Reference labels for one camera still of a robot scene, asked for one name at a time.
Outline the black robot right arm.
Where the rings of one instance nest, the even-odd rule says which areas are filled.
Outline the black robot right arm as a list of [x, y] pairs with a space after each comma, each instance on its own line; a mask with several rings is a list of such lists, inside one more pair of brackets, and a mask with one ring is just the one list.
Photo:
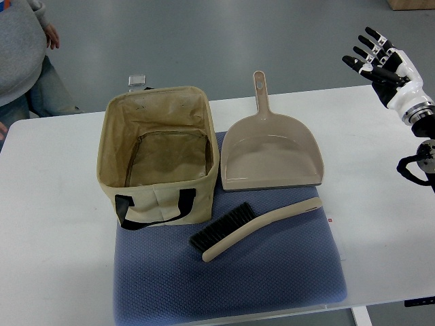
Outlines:
[[[419, 118], [413, 123], [411, 131], [417, 138], [427, 140], [418, 146], [415, 155], [400, 159], [396, 170], [405, 179], [434, 190], [434, 114]], [[413, 162], [424, 172], [426, 179], [420, 179], [408, 169], [408, 165]]]

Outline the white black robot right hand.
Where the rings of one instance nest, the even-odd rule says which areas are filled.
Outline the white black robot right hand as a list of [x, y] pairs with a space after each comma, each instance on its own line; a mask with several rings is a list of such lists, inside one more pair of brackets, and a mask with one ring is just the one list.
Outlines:
[[344, 56], [342, 61], [368, 81], [383, 106], [395, 111], [411, 126], [425, 117], [434, 116], [434, 100], [423, 90], [423, 79], [405, 54], [378, 31], [366, 27], [367, 36], [358, 40], [366, 49], [353, 47], [359, 55]]

